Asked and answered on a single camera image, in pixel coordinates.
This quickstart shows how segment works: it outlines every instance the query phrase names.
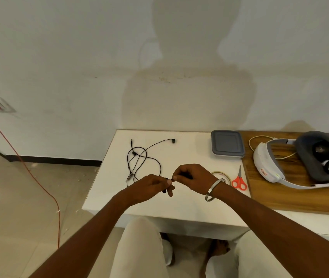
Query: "wooden board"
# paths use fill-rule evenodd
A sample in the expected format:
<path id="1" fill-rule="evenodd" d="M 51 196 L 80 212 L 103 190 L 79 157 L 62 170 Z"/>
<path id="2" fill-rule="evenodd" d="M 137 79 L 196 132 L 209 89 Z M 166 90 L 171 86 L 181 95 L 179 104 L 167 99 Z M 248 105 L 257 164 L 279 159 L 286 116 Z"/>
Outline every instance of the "wooden board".
<path id="1" fill-rule="evenodd" d="M 329 214 L 329 187 L 298 190 L 286 187 L 280 183 L 271 183 L 260 175 L 253 163 L 253 151 L 248 146 L 250 138 L 266 135 L 276 138 L 296 139 L 302 133 L 274 131 L 240 131 L 240 133 L 246 149 L 243 164 L 253 199 L 276 210 Z M 260 142 L 267 142 L 268 140 L 266 137 L 256 137 L 251 141 L 251 146 L 255 149 Z M 277 158 L 285 157 L 295 152 L 294 146 L 289 145 L 274 145 L 272 149 Z M 306 186 L 315 183 L 314 180 L 310 179 L 306 168 L 296 154 L 290 158 L 278 160 L 278 162 L 282 166 L 286 179 L 289 182 Z"/>

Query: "white wall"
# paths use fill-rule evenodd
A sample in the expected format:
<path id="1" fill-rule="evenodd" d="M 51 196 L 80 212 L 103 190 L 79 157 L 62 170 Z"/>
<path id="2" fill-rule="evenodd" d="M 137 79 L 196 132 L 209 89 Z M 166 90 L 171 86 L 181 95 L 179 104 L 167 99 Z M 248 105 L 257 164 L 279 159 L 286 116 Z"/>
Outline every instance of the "white wall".
<path id="1" fill-rule="evenodd" d="M 29 156 L 101 160 L 117 128 L 329 132 L 329 0 L 0 0 L 0 96 Z"/>

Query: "vr headset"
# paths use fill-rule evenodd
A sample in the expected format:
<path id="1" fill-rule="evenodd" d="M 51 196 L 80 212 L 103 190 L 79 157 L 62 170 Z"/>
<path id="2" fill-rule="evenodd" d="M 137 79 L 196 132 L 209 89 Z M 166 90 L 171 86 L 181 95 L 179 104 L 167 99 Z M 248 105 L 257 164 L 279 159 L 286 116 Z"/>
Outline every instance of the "vr headset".
<path id="1" fill-rule="evenodd" d="M 286 181 L 283 169 L 274 157 L 270 146 L 274 143 L 294 145 L 310 177 L 322 183 L 301 186 Z M 329 187 L 329 135 L 326 133 L 309 131 L 297 139 L 273 139 L 260 143 L 253 154 L 253 161 L 260 174 L 269 182 L 279 182 L 296 189 Z"/>

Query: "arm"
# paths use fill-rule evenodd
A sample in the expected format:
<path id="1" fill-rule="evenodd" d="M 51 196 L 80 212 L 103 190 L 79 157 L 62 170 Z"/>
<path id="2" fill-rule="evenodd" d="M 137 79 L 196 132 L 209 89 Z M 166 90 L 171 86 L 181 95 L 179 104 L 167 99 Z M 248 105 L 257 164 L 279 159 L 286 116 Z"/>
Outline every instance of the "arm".
<path id="1" fill-rule="evenodd" d="M 106 206 L 49 257 L 29 278 L 87 277 L 117 220 L 130 206 L 167 189 L 172 181 L 149 175 L 116 194 Z"/>
<path id="2" fill-rule="evenodd" d="M 173 180 L 205 195 L 217 178 L 192 164 L 177 168 Z M 229 205 L 293 277 L 329 277 L 329 241 L 224 183 L 211 196 Z"/>

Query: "silver bangle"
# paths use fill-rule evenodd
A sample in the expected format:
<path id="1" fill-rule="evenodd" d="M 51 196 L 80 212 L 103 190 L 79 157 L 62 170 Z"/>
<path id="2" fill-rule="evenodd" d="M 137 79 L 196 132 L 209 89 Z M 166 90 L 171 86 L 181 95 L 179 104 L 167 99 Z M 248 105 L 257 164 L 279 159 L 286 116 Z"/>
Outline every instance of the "silver bangle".
<path id="1" fill-rule="evenodd" d="M 207 192 L 207 194 L 206 194 L 206 201 L 207 202 L 211 202 L 213 199 L 214 199 L 214 197 L 212 197 L 211 199 L 208 199 L 208 197 L 210 196 L 210 193 L 212 192 L 212 190 L 215 188 L 215 186 L 216 185 L 218 185 L 218 183 L 219 182 L 221 182 L 221 181 L 223 181 L 223 182 L 225 182 L 226 183 L 226 181 L 224 180 L 224 179 L 218 179 L 209 189 L 208 189 L 208 192 Z"/>

